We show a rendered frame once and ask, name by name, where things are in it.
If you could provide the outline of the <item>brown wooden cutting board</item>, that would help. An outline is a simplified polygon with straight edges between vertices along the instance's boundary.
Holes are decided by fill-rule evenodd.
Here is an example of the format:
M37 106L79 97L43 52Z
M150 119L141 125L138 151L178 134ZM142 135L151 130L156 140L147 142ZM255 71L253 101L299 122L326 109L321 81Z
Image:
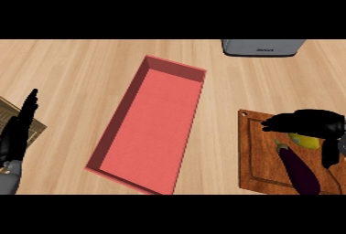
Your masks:
M286 133L265 132L262 122L272 114L238 110L240 188L275 195L298 195L284 163L275 151L275 141L286 144L311 168L323 195L346 195L346 158L323 167L323 148L299 146Z

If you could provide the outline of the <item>red cardboard box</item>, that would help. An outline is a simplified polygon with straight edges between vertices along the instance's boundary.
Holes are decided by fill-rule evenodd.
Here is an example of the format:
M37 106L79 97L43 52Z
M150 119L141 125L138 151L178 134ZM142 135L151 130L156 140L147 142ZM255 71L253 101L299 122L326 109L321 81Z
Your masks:
M204 79L204 69L144 58L88 161L88 171L147 194L175 192Z

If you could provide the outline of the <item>purple eggplant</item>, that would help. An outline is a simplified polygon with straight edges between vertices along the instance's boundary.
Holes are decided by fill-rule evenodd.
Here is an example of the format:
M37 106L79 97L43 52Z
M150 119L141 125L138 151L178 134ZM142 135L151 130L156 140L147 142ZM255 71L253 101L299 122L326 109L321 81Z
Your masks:
M275 151L283 161L292 186L300 195L318 195L321 193L320 180L305 161L292 148L275 141Z

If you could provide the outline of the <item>tan slatted wooden crate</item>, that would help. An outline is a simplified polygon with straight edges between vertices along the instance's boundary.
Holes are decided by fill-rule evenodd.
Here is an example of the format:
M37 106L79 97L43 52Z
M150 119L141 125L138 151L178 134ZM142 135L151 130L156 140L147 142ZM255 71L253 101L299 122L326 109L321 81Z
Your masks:
M0 132L3 132L5 126L12 116L20 114L21 109L0 96ZM27 145L31 145L39 139L48 126L34 119L28 129Z

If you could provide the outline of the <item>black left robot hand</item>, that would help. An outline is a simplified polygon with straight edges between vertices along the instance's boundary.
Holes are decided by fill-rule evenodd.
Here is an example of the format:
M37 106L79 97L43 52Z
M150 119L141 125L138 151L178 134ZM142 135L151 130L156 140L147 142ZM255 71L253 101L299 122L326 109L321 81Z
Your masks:
M0 133L0 167L8 166L12 160L24 160L28 130L39 108L37 94L39 90L33 89L25 98L20 114L11 117L3 132Z

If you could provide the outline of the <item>yellow lemon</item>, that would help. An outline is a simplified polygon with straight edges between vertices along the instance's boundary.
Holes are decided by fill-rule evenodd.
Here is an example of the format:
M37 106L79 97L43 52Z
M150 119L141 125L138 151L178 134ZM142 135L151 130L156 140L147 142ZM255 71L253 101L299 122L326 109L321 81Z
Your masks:
M293 142L303 148L312 149L312 150L318 150L321 148L318 138L300 135L298 133L290 133L289 137L293 140Z

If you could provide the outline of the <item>grey appliance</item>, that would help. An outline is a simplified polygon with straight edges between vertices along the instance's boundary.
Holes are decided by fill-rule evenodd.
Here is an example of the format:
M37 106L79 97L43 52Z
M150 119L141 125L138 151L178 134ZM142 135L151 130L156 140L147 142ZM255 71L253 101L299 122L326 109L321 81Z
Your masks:
M305 44L303 39L224 39L222 48L234 57L292 57Z

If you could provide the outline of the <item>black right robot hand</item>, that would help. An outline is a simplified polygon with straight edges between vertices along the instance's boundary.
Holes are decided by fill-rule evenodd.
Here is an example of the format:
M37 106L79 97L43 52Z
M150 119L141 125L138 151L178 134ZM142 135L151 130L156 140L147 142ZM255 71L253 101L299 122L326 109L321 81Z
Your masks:
M340 146L346 141L346 116L315 109L280 113L262 122L265 132L298 133L323 139L323 167L339 163Z

